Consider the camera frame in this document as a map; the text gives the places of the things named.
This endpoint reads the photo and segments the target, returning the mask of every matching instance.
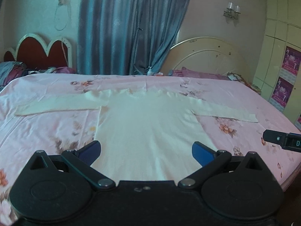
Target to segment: floor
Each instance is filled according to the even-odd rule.
[[[277,218],[283,226],[301,226],[301,173],[285,191]]]

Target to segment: pile of clothes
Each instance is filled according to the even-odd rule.
[[[50,67],[43,70],[27,69],[26,64],[18,61],[0,62],[0,91],[12,80],[37,73],[67,73],[75,74],[75,70],[69,67]]]

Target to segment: mattress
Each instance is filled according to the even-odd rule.
[[[60,111],[16,117],[16,106],[51,96],[126,88],[163,89],[255,114],[258,123],[197,118],[218,149],[236,156],[258,152],[284,190],[299,172],[301,154],[264,142],[262,134],[266,129],[300,132],[282,113],[239,82],[172,76],[29,75],[13,80],[0,92],[0,226],[16,220],[8,194],[32,154],[40,149],[55,155],[82,148],[94,139],[99,113]]]

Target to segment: long-sleeve shirt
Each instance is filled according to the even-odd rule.
[[[95,140],[101,155],[91,165],[113,179],[180,181],[201,165],[192,157],[199,141],[217,150],[196,115],[258,122],[244,110],[162,90],[105,90],[50,97],[18,106],[15,115],[99,109]]]

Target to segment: poster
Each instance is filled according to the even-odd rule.
[[[295,123],[295,126],[301,131],[301,114]]]
[[[282,68],[289,73],[297,76],[301,62],[301,52],[291,47],[286,47],[282,62]]]
[[[293,87],[291,83],[279,77],[271,98],[285,108]]]

